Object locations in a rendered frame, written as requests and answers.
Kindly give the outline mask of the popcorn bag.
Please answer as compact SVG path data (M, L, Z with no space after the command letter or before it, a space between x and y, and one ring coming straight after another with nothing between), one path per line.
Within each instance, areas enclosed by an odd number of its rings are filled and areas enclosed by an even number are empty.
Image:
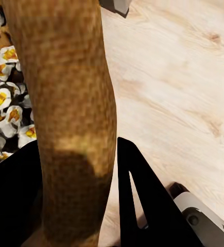
M98 247L116 157L117 108L99 0L0 0L0 51L14 46L42 183L18 247ZM19 140L16 135L8 142Z

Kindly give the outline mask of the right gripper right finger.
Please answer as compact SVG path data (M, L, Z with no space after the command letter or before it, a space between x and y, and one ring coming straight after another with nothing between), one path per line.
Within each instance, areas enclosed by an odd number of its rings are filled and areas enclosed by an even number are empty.
M117 167L122 247L204 247L137 146L120 136ZM129 172L149 230L137 225Z

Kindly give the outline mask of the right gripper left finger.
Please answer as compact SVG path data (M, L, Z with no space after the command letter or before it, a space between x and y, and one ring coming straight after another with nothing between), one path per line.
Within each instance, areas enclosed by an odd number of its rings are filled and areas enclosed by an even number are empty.
M0 247L18 247L41 183L36 140L0 163Z

